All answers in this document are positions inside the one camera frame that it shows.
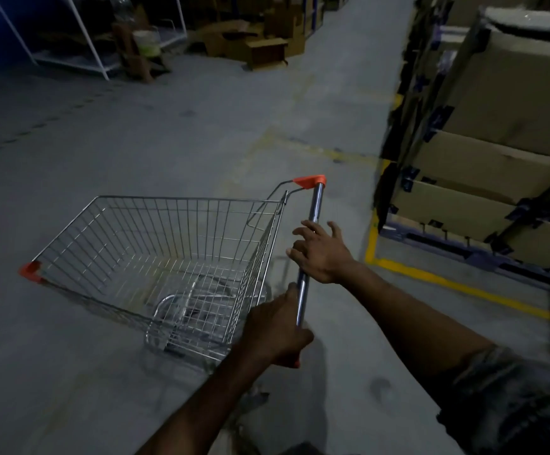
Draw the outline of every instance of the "white metal pole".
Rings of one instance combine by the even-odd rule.
[[[10,20],[10,18],[8,17],[8,15],[6,14],[5,10],[3,9],[3,6],[1,6],[0,4],[0,13],[1,15],[3,16],[3,19],[6,20],[7,22],[7,25],[9,25],[9,27],[12,29],[12,32],[13,34],[15,35],[15,37],[18,39],[18,41],[20,42],[20,45],[22,46],[22,49],[28,54],[28,58],[30,59],[30,61],[35,64],[35,65],[39,65],[37,64],[37,61],[35,60],[35,58],[33,57],[33,54],[32,52],[30,52],[30,50],[28,49],[28,46],[26,45],[26,43],[24,42],[24,40],[22,39],[22,36],[20,35],[20,33],[18,33],[18,30],[16,29],[16,27],[14,27],[13,25],[13,22]]]
[[[96,59],[96,62],[98,63],[98,66],[100,67],[100,71],[102,71],[102,75],[104,76],[104,79],[106,81],[109,81],[109,75],[106,73],[106,70],[104,69],[104,65],[102,65],[102,60],[100,60],[100,56],[98,55],[98,52],[96,51],[96,48],[94,47],[94,43],[92,43],[92,39],[89,37],[89,33],[87,29],[85,28],[85,24],[83,24],[82,17],[79,15],[79,11],[77,11],[77,7],[75,6],[75,3],[73,0],[68,0],[70,4],[70,8],[73,11],[73,14],[75,15],[75,19],[77,20],[77,23],[79,24],[79,27],[81,27],[81,30],[83,32],[83,36],[88,41],[89,48],[92,50],[92,53],[94,54],[94,58]]]
[[[187,37],[186,34],[186,23],[184,22],[184,16],[182,15],[182,6],[180,6],[180,0],[176,0],[176,4],[178,5],[178,13],[180,14],[180,22],[182,22],[182,30],[184,31],[184,37]]]

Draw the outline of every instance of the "forearm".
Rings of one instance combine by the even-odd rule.
[[[429,378],[493,345],[487,338],[388,284],[361,263],[341,269],[340,282],[377,321],[402,362],[429,392]]]
[[[214,374],[142,446],[138,455],[202,455],[269,361],[235,346]]]

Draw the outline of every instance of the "metal shopping cart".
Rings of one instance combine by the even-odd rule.
[[[279,200],[271,199],[285,184]],[[266,274],[283,208],[326,178],[280,183],[266,199],[97,197],[19,273],[93,313],[144,332],[152,349],[222,360],[249,309],[271,298]],[[297,325],[308,277],[299,272]]]

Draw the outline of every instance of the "person's left hand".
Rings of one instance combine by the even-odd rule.
[[[292,282],[285,294],[250,310],[239,346],[269,364],[298,355],[314,335],[309,329],[296,327],[297,311],[298,289]]]

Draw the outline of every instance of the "warehouse floor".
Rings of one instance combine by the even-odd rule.
[[[0,73],[0,453],[131,453],[203,374],[142,348],[142,335],[23,280],[31,259],[93,197],[262,198],[283,180],[324,173],[322,220],[363,258],[372,192],[412,0],[351,0],[283,70],[171,58],[153,85],[21,67]],[[308,213],[282,219],[269,282],[294,280],[284,249]],[[544,291],[417,251],[378,254],[534,306]],[[543,319],[376,268],[484,335],[550,361]],[[269,402],[246,419],[265,454],[309,440],[328,454],[460,454],[437,407],[377,325],[338,287],[312,284],[316,341],[299,371],[261,379]]]

